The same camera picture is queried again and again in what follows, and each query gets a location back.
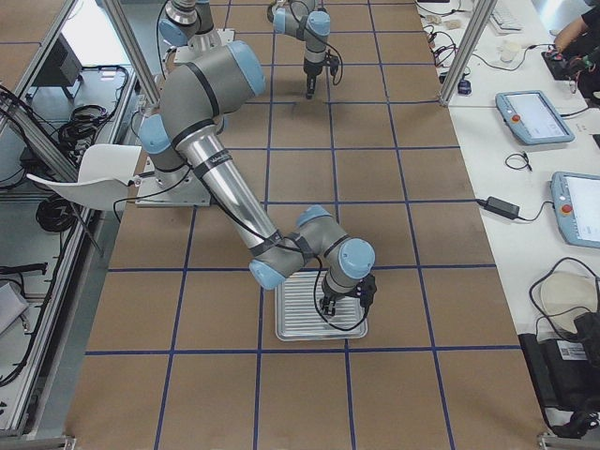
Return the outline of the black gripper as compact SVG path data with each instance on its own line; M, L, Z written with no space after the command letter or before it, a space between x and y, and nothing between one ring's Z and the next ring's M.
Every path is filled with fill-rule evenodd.
M344 297L355 298L355 290L349 292L336 292L328 285L322 285L322 298L319 302L321 313L323 315L334 317L336 315L336 303Z
M314 91L316 90L317 78L323 72L323 66L322 65L304 65L304 72L307 76L306 99L313 99Z

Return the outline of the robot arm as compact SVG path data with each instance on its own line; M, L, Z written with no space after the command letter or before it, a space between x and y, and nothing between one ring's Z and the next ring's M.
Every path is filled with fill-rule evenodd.
M278 34L305 43L303 70L306 98L314 97L317 78L325 68L336 77L341 56L328 43L330 16L315 1L273 1L267 19ZM168 1L159 15L157 31L175 49L174 62L182 65L203 53L233 43L234 31L217 29L208 1Z
M204 52L167 77L159 101L158 135L142 137L143 145L157 143L173 150L204 185L252 254L249 270L264 289L275 289L311 260L324 258L329 268L322 281L323 296L314 301L318 313L334 316L337 301L345 296L369 309L377 291L372 245L349 236L319 205L302 213L295 232L282 235L217 135L217 117L236 112L264 89L262 65L246 42L234 40Z

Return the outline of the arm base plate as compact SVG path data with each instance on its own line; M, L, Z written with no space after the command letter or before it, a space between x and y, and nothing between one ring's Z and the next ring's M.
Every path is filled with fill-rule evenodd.
M232 42L233 38L233 29L213 28L205 33L194 35L185 44L171 43L163 61L167 64L181 65L200 58L210 50Z
M212 200L187 165L174 172L162 172L148 157L136 183L139 188L135 203L140 207L209 206Z

